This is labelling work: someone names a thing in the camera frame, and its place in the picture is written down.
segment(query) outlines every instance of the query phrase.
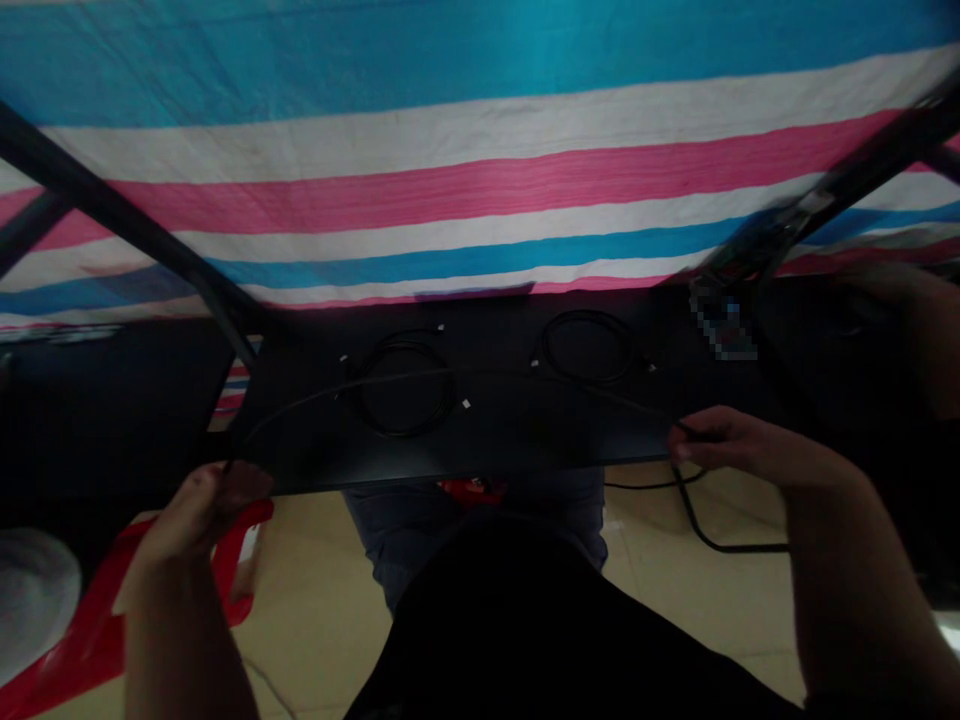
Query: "floor tile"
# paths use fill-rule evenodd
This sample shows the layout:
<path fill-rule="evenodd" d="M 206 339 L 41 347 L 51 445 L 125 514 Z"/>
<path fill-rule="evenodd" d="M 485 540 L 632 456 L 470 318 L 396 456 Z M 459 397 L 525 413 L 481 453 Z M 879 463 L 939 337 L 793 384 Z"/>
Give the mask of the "floor tile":
<path fill-rule="evenodd" d="M 623 537 L 622 523 L 616 518 L 613 508 L 607 506 L 603 513 L 601 535 L 607 543 L 607 564 L 603 567 L 603 576 L 623 590 L 630 597 L 638 597 L 637 580 L 627 553 L 627 543 Z"/>
<path fill-rule="evenodd" d="M 297 720 L 343 720 L 349 709 L 350 706 L 346 705 L 344 707 L 320 708 L 319 710 L 304 710 L 297 713 Z M 274 718 L 263 718 L 263 720 L 274 720 Z M 276 720 L 286 720 L 286 717 L 278 715 Z"/>
<path fill-rule="evenodd" d="M 768 688 L 789 700 L 794 705 L 803 706 L 807 689 L 803 684 L 800 671 L 800 658 L 796 653 L 771 653 L 767 655 L 747 655 L 734 658 L 757 680 Z"/>
<path fill-rule="evenodd" d="M 36 720 L 120 720 L 123 717 L 123 678 L 36 716 Z"/>
<path fill-rule="evenodd" d="M 608 482 L 652 484 L 671 477 L 663 463 L 610 468 Z M 700 525 L 715 542 L 783 542 L 777 491 L 732 471 L 689 488 Z M 708 647 L 744 655 L 792 651 L 793 599 L 787 555 L 725 555 L 703 545 L 673 488 L 607 488 L 634 570 L 638 599 Z"/>
<path fill-rule="evenodd" d="M 297 711 L 349 705 L 390 615 L 343 498 L 279 498 L 264 543 L 253 612 L 234 630 L 241 652 Z M 258 699 L 276 709 L 262 689 Z"/>

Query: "black panel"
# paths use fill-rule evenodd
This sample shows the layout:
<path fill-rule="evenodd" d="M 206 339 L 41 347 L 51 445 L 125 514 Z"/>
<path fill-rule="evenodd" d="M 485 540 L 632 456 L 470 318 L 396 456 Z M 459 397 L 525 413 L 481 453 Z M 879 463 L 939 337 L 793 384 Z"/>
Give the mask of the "black panel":
<path fill-rule="evenodd" d="M 645 363 L 608 389 L 671 416 L 717 403 L 789 424 L 755 363 L 715 361 L 694 324 L 688 291 L 573 292 L 512 298 L 424 302 L 301 313 L 288 321 L 303 338 L 268 339 L 243 412 L 242 437 L 285 403 L 343 382 L 340 358 L 360 359 L 399 330 L 443 324 L 442 335 L 411 335 L 452 367 L 529 370 L 540 331 L 558 313 L 594 308 L 635 331 Z M 595 353 L 601 372 L 615 364 L 607 331 L 571 323 L 558 335 L 558 355 L 582 370 Z M 538 373 L 556 375 L 543 366 Z M 421 367 L 413 359 L 410 367 Z M 401 369 L 390 367 L 388 370 Z M 416 422 L 429 412 L 439 379 L 368 391 L 378 418 Z M 458 403 L 446 422 L 417 438 L 386 438 L 368 428 L 347 399 L 302 405 L 267 426 L 240 452 L 270 470 L 280 493 L 419 477 L 468 477 L 629 462 L 664 457 L 669 422 L 570 387 L 522 379 L 460 375 Z M 461 400 L 468 400 L 464 409 Z"/>

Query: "metal bar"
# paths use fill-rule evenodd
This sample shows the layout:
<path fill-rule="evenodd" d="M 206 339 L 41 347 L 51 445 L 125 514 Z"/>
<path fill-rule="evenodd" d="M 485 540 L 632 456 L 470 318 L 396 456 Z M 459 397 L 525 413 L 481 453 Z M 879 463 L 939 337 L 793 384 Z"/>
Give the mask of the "metal bar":
<path fill-rule="evenodd" d="M 769 276 L 783 259 L 783 246 L 802 242 L 958 133 L 960 69 L 839 163 L 806 197 L 777 210 L 772 219 L 753 220 L 738 230 L 697 282 L 727 288 L 757 273 Z"/>
<path fill-rule="evenodd" d="M 214 292 L 213 288 L 210 287 L 204 278 L 196 273 L 188 279 L 197 289 L 197 292 L 200 293 L 200 297 L 203 298 L 203 302 L 206 303 L 207 308 L 209 308 L 213 319 L 217 321 L 220 331 L 227 336 L 227 340 L 233 347 L 234 352 L 237 353 L 237 357 L 240 358 L 240 362 L 252 373 L 254 363 L 257 361 L 257 354 L 253 351 L 253 346 L 247 340 L 246 336 L 233 321 L 230 311 L 223 302 L 221 302 L 220 296 Z"/>
<path fill-rule="evenodd" d="M 960 153 L 953 148 L 941 145 L 924 155 L 923 163 L 947 180 L 960 185 Z"/>
<path fill-rule="evenodd" d="M 73 209 L 47 190 L 0 228 L 0 279 Z"/>
<path fill-rule="evenodd" d="M 256 300 L 2 102 L 0 157 L 188 282 L 203 278 L 258 330 L 274 325 Z"/>

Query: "leg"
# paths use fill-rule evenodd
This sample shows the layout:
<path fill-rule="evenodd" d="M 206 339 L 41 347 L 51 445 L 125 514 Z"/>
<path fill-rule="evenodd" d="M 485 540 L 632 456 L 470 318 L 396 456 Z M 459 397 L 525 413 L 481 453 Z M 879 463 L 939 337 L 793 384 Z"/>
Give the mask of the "leg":
<path fill-rule="evenodd" d="M 603 468 L 561 470 L 496 478 L 507 491 L 501 507 L 556 523 L 583 543 L 593 566 L 607 561 L 603 529 Z"/>
<path fill-rule="evenodd" d="M 390 613 L 463 518 L 463 508 L 433 482 L 344 490 L 373 577 Z"/>

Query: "striped fabric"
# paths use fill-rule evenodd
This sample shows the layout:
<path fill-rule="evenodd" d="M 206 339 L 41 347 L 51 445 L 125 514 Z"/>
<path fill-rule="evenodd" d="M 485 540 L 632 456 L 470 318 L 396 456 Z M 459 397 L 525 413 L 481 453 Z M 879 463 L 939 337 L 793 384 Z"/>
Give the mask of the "striped fabric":
<path fill-rule="evenodd" d="M 643 287 L 960 65 L 952 0 L 111 0 L 0 7 L 0 96 L 265 303 Z M 0 222 L 39 193 L 0 169 Z M 784 272 L 960 255 L 911 168 Z M 80 213 L 0 325 L 192 315 Z"/>

